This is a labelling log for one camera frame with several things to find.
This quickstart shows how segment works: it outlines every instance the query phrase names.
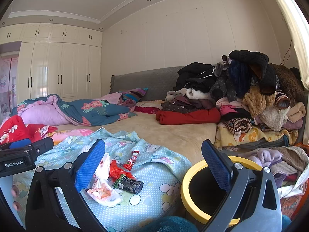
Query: striped pillow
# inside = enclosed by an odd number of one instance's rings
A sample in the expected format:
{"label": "striped pillow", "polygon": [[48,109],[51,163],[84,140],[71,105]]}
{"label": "striped pillow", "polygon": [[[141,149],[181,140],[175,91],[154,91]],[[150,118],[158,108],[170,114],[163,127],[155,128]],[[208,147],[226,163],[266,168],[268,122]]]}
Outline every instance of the striped pillow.
{"label": "striped pillow", "polygon": [[136,88],[132,90],[121,90],[121,98],[125,101],[127,99],[132,99],[136,103],[146,94],[148,88]]}

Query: red snack packet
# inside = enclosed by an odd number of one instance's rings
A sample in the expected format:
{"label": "red snack packet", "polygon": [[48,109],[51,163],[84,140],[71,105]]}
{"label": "red snack packet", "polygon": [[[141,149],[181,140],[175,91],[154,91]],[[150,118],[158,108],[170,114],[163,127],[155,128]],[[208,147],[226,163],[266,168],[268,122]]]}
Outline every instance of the red snack packet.
{"label": "red snack packet", "polygon": [[137,155],[139,154],[139,151],[132,151],[132,157],[129,159],[126,163],[123,164],[123,167],[129,171],[131,171],[136,159]]}
{"label": "red snack packet", "polygon": [[126,172],[117,166],[117,162],[113,159],[109,167],[109,176],[118,179],[122,174],[125,174],[128,178],[134,178],[130,172]]}

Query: beige bedspread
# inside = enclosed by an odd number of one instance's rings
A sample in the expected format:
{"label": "beige bedspread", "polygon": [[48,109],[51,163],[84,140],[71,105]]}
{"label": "beige bedspread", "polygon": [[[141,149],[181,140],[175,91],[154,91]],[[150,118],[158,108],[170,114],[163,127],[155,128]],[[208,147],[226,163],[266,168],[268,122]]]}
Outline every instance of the beige bedspread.
{"label": "beige bedspread", "polygon": [[93,131],[104,127],[107,131],[115,133],[121,130],[137,132],[140,138],[149,143],[165,146],[177,153],[186,156],[192,164],[203,160],[200,151],[202,142],[209,139],[215,141],[216,124],[189,124],[189,125],[161,125],[155,115],[137,113],[137,116],[102,126],[82,127],[75,125],[60,125],[58,129],[71,130],[88,128]]}

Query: headboard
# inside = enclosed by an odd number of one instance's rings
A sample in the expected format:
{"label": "headboard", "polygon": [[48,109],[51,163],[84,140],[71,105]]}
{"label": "headboard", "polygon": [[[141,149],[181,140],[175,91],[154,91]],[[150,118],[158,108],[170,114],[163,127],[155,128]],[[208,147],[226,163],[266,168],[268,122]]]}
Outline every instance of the headboard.
{"label": "headboard", "polygon": [[141,101],[164,100],[169,90],[173,90],[178,78],[177,72],[183,66],[145,70],[125,75],[112,76],[110,93],[135,88],[148,88]]}

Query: wardrobe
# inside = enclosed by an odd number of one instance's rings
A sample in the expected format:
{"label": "wardrobe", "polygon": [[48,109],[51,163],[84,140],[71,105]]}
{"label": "wardrobe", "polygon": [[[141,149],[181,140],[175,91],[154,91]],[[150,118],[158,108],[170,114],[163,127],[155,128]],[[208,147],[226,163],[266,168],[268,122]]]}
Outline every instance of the wardrobe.
{"label": "wardrobe", "polygon": [[0,44],[13,41],[22,41],[18,102],[53,93],[67,102],[101,97],[101,32],[50,23],[0,28]]}

